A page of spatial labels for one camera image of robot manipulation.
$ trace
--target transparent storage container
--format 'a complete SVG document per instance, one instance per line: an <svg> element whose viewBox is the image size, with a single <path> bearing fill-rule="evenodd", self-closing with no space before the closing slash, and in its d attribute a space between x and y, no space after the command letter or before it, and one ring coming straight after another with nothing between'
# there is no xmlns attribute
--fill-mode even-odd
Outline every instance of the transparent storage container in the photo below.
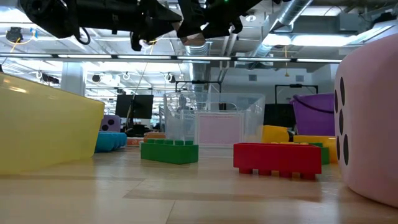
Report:
<svg viewBox="0 0 398 224"><path fill-rule="evenodd" d="M265 103L266 98L262 94L166 93L164 110L167 139L198 142L195 139L198 115L206 113L214 115L213 119L223 114L238 115L242 121L239 142L261 142ZM212 129L212 133L217 131L217 127ZM225 133L226 130L220 127L221 131Z"/></svg>

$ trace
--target blue toy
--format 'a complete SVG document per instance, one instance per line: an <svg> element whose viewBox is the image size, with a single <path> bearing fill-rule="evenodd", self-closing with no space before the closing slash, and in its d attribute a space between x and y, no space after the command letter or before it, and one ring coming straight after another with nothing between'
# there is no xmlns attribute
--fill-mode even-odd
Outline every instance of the blue toy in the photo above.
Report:
<svg viewBox="0 0 398 224"><path fill-rule="evenodd" d="M127 144L127 136L124 133L104 132L98 133L95 152L111 152Z"/></svg>

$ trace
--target red toy brick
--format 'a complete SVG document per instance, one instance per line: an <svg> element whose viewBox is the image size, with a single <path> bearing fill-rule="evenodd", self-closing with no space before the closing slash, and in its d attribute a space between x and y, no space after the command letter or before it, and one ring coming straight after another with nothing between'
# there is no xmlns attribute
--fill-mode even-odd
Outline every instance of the red toy brick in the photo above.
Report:
<svg viewBox="0 0 398 224"><path fill-rule="evenodd" d="M240 173L270 175L279 171L281 177L292 177L299 172L303 179L314 179L322 173L322 157L319 147L298 144L239 143L234 145L234 167Z"/></svg>

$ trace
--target ceiling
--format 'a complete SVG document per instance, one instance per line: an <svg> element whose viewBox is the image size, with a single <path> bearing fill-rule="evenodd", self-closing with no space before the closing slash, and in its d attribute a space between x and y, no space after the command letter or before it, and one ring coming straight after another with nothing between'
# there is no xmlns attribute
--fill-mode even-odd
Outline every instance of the ceiling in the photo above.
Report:
<svg viewBox="0 0 398 224"><path fill-rule="evenodd" d="M175 12L180 13L176 3L177 0L168 0L170 8ZM90 45L79 44L74 37L59 40L50 35L45 30L37 27L31 23L28 18L11 6L15 1L7 0L4 7L0 7L0 52L15 52L15 53L45 53L45 54L152 54L152 55L185 55L185 46L177 38L176 32L170 32L157 39L153 48L147 47L142 52L134 52L131 49L128 32L118 32L117 35L112 35L110 30L87 29L92 38ZM346 10L352 14L359 12L371 12L374 9L381 7L394 8L397 4L396 0L382 1L341 1L341 0L314 0L312 4L303 12L302 16L319 16L319 17L335 17L341 11ZM244 29L238 35L238 40L233 45L232 55L236 53L247 53L253 51L264 39L262 27L266 15L271 15L279 10L280 6L272 3L272 1L261 1L252 9L252 13L256 16L255 21L248 22L242 17ZM16 26L22 28L24 40L22 45L15 45L5 38L6 32L10 27ZM208 39L210 43L210 55L221 55L221 48L224 43L224 38ZM342 59L346 54L350 53L361 44L352 46L302 46L302 45L288 45L285 47L273 47L270 54L274 57L297 57L297 58L324 58L324 59ZM36 82L40 81L38 71L47 73L62 81L62 63L61 61L43 61L43 60L24 60L21 58L0 58L0 63L3 63L5 72L27 78ZM189 63L143 63L143 62L83 62L83 66L87 71L87 88L86 94L89 97L97 100L107 102L107 111L112 113L114 109L114 101L117 93L113 88L117 85L120 88L134 89L139 83L140 76L144 74L140 84L140 88L154 88L157 90L138 90L138 94L153 93L156 96L156 105L161 104L162 95L165 92L173 91L174 84L167 81L167 74L175 75L177 80L190 81ZM218 63L211 63L212 67L218 67ZM289 68L294 68L299 73L310 73L319 68L321 65L314 65L310 63L296 63L289 65ZM268 69L273 69L275 72L285 68L285 63L274 63ZM213 68L212 73L218 74L216 68ZM232 68L228 72L225 82L231 85L236 85L239 82L246 81L239 79L242 73L249 73L245 69ZM115 79L119 76L117 83L93 82L93 75L110 76ZM256 85L264 85L267 82L273 82L267 76L260 77Z"/></svg>

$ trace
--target yellow toy brick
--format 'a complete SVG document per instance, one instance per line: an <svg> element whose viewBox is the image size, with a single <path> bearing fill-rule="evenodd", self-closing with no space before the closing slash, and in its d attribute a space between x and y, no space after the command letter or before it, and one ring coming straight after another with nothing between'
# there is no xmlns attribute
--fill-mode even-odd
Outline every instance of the yellow toy brick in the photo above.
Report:
<svg viewBox="0 0 398 224"><path fill-rule="evenodd" d="M262 143L288 142L289 134L287 128L265 125L262 128Z"/></svg>
<svg viewBox="0 0 398 224"><path fill-rule="evenodd" d="M334 136L294 136L294 142L320 142L329 148L330 163L337 163L336 138Z"/></svg>

